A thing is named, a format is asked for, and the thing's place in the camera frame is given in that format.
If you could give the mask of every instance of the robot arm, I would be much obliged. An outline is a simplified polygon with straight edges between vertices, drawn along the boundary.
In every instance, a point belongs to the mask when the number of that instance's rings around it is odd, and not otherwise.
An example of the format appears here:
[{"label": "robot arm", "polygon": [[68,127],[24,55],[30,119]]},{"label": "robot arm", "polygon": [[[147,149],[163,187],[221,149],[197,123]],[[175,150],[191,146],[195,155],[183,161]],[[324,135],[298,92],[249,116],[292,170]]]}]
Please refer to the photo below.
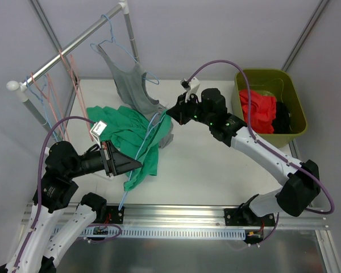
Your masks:
[{"label": "robot arm", "polygon": [[[110,141],[99,144],[83,155],[78,155],[66,141],[57,142],[51,147],[45,160],[47,166],[41,179],[41,193],[36,192],[33,197],[34,205],[27,229],[10,262],[0,267],[0,273],[55,272],[64,253],[84,228],[102,216],[106,200],[89,193],[82,199],[73,218],[48,243],[58,219],[78,188],[72,178],[100,170],[105,170],[108,176],[116,176],[142,166],[140,162],[119,152]],[[38,195],[41,196],[41,210],[32,230],[30,227],[38,211]],[[18,257],[19,264],[14,267]]]},{"label": "robot arm", "polygon": [[311,178],[296,171],[288,163],[301,166],[318,178],[317,165],[311,160],[303,163],[291,157],[286,163],[263,148],[260,142],[278,154],[282,154],[263,139],[258,138],[256,141],[251,137],[247,124],[227,112],[225,98],[218,89],[204,90],[199,101],[195,92],[192,91],[192,85],[182,82],[182,86],[188,91],[178,97],[174,107],[167,110],[169,116],[181,125],[188,123],[191,119],[206,124],[214,138],[248,155],[282,185],[279,190],[251,197],[241,207],[242,217],[252,223],[255,222],[255,218],[280,211],[285,211],[295,217],[299,216],[321,189]]},{"label": "robot arm", "polygon": [[106,203],[106,199],[94,193],[88,193],[82,198],[73,217],[48,242],[41,263],[41,272],[55,272],[64,254],[82,231],[96,220],[103,222]]}]

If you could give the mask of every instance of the red wire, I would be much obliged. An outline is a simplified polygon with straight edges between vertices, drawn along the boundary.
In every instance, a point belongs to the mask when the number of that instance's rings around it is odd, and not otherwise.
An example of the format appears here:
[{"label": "red wire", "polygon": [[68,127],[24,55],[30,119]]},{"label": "red wire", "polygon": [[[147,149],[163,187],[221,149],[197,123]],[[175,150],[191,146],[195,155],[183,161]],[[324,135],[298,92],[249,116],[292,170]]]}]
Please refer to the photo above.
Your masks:
[{"label": "red wire", "polygon": [[104,222],[104,224],[107,224],[109,222],[109,216],[106,216],[106,220]]},{"label": "red wire", "polygon": [[257,232],[260,232],[260,231],[264,232],[264,227],[265,227],[264,221],[263,219],[261,219],[261,228]]}]

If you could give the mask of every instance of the olive green basket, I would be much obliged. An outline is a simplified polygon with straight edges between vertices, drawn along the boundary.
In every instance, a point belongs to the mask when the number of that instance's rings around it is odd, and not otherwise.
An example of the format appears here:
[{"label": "olive green basket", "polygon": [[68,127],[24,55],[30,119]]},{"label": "olive green basket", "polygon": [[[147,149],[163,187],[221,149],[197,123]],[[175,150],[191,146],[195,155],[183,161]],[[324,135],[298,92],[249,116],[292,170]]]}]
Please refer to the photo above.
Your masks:
[{"label": "olive green basket", "polygon": [[[285,104],[290,112],[290,134],[258,134],[277,148],[287,145],[294,138],[304,134],[307,121],[289,75],[278,69],[245,69],[250,88],[264,96],[275,96],[277,101]],[[232,92],[232,112],[244,120],[239,92],[246,89],[243,75],[235,75],[235,86]]]}]

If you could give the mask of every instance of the green shirt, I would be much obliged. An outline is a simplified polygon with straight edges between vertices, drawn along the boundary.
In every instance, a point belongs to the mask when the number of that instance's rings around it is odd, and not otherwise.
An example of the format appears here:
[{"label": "green shirt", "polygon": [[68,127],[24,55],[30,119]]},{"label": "green shirt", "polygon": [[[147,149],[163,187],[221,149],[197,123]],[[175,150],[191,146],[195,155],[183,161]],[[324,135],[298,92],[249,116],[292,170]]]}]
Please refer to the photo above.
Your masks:
[{"label": "green shirt", "polygon": [[140,161],[143,166],[133,170],[129,181],[124,183],[124,191],[131,191],[139,185],[147,175],[157,175],[158,143],[167,135],[171,127],[171,117],[162,113],[160,121],[147,137],[137,158],[136,154],[143,143],[149,121],[139,112],[120,106],[118,110],[99,106],[87,108],[89,118],[104,121],[107,127],[101,134],[101,140],[111,140],[122,153]]}]

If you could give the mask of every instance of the white tabletop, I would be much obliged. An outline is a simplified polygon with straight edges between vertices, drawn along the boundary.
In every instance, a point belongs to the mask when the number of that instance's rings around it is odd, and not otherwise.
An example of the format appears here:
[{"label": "white tabletop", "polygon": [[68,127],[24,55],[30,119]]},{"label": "white tabletop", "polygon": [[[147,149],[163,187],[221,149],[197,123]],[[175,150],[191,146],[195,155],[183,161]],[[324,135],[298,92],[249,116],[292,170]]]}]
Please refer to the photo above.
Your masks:
[{"label": "white tabletop", "polygon": [[[86,107],[118,108],[120,100],[113,80],[81,80]],[[226,98],[230,113],[233,81],[202,81],[199,88],[218,88]],[[147,83],[149,94],[164,106],[172,107],[184,92],[178,80],[162,80],[160,85]],[[71,115],[81,115],[75,100]],[[174,140],[159,150],[158,175],[146,179],[128,194],[125,204],[168,205],[238,205],[257,193],[279,188],[277,181],[263,168],[241,152],[227,147],[210,134],[207,126],[190,121],[187,125],[174,124]],[[70,141],[79,154],[93,143],[85,122],[68,123]],[[290,155],[289,146],[281,149]],[[123,195],[125,175],[113,180],[104,172],[77,177],[79,189],[72,198],[78,202],[88,192],[103,196],[110,203],[119,203]]]}]

